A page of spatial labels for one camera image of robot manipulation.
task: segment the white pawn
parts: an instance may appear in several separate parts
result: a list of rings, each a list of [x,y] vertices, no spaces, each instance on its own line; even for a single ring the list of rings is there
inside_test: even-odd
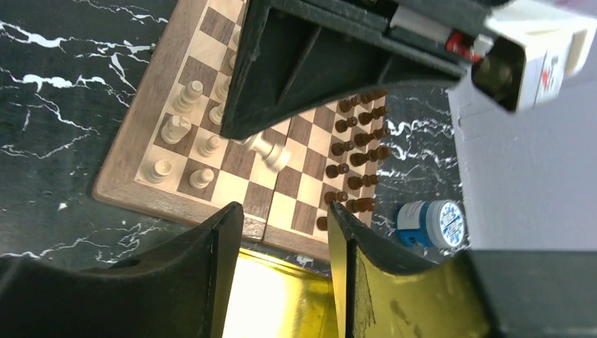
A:
[[[151,183],[164,182],[166,177],[172,173],[172,164],[168,160],[157,160],[147,168],[145,179]]]
[[[191,177],[189,178],[189,184],[195,189],[203,189],[207,187],[211,181],[213,181],[213,178],[213,170],[209,168],[201,169],[191,174]]]
[[[203,94],[203,84],[199,81],[191,81],[180,90],[172,103],[174,109],[182,114],[193,110],[201,95]]]
[[[224,108],[226,107],[226,103],[220,104],[219,106],[213,107],[209,111],[209,120],[214,125],[221,125],[222,119],[224,118]]]
[[[164,142],[176,144],[191,131],[191,121],[188,118],[172,115],[162,127],[161,136]]]
[[[228,90],[230,89],[230,77],[224,80],[220,85],[215,88],[215,94],[218,95],[220,99],[226,101],[228,97]]]
[[[288,161],[290,161],[290,152],[284,146],[265,141],[261,138],[261,133],[245,139],[242,144],[248,149],[257,151],[263,158],[266,166],[275,172],[284,169]]]
[[[199,155],[203,157],[210,157],[215,153],[218,148],[220,148],[220,140],[221,138],[217,135],[214,135],[199,144],[199,148],[197,152]]]

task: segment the table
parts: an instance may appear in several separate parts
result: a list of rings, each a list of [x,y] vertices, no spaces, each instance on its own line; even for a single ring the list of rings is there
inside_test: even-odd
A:
[[[0,256],[106,267],[188,229],[93,200],[95,177],[175,0],[5,0],[0,11]],[[390,93],[391,158],[372,228],[395,241],[394,210],[462,189],[446,90]],[[319,273],[327,264],[248,249]],[[442,255],[416,250],[432,260]]]

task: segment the label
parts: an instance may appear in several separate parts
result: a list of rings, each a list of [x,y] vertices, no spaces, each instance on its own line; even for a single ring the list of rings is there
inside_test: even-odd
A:
[[[465,220],[463,213],[454,203],[446,203],[439,211],[439,227],[441,236],[448,245],[460,245],[465,238]]]

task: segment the wooden chessboard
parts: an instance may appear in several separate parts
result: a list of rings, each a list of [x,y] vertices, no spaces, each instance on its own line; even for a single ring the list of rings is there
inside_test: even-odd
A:
[[[246,3],[242,0],[179,0],[153,54],[122,126],[101,169],[94,196],[102,201],[158,217],[198,224],[231,201],[244,207],[243,236],[252,241],[282,247],[313,258],[329,260],[327,233],[315,226],[327,215],[325,192],[343,190],[349,198],[373,197],[374,187],[350,190],[350,176],[374,174],[376,163],[352,168],[346,175],[329,179],[325,167],[349,163],[348,156],[379,146],[378,141],[343,156],[333,156],[331,144],[348,141],[360,132],[383,125],[374,120],[338,133],[336,121],[382,106],[379,99],[341,113],[337,101],[294,116],[263,132],[263,139],[285,144],[291,159],[275,173],[263,159],[239,142],[223,140],[208,158],[198,154],[199,144],[220,132],[209,111],[222,103],[215,88],[232,75],[230,58],[237,45],[232,35],[240,31]],[[192,129],[182,141],[165,143],[160,129],[177,112],[172,100],[193,80],[203,84],[196,108],[185,114]],[[159,159],[172,164],[164,182],[153,184],[144,175]],[[204,189],[194,189],[189,176],[210,168],[215,179]],[[357,216],[367,225],[371,213]]]

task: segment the red component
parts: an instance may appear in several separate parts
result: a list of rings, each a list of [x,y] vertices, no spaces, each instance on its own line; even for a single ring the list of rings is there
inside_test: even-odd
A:
[[[472,62],[480,61],[481,56],[478,56],[471,50],[471,45],[465,43],[467,40],[470,41],[471,38],[464,35],[462,32],[453,32],[448,38],[448,41],[446,41],[446,51],[460,55]]]

